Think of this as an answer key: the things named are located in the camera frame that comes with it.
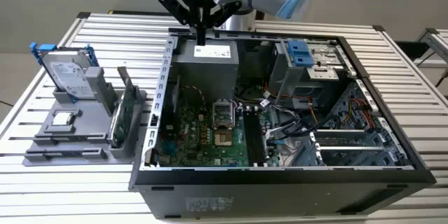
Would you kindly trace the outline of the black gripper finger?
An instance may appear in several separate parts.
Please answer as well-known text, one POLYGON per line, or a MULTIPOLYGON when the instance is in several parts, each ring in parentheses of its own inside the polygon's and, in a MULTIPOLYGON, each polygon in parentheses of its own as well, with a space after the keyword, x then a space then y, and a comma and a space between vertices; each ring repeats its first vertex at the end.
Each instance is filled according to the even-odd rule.
POLYGON ((227 19, 239 11, 241 8, 241 2, 236 1, 224 4, 217 11, 211 13, 212 6, 205 5, 203 8, 201 17, 201 46, 205 45, 205 32, 213 27, 219 27, 227 19))
POLYGON ((160 4, 169 11, 172 16, 183 25, 189 25, 195 30, 197 45, 201 45, 201 20, 200 8, 195 3, 187 3, 185 8, 179 0, 159 0, 160 4))

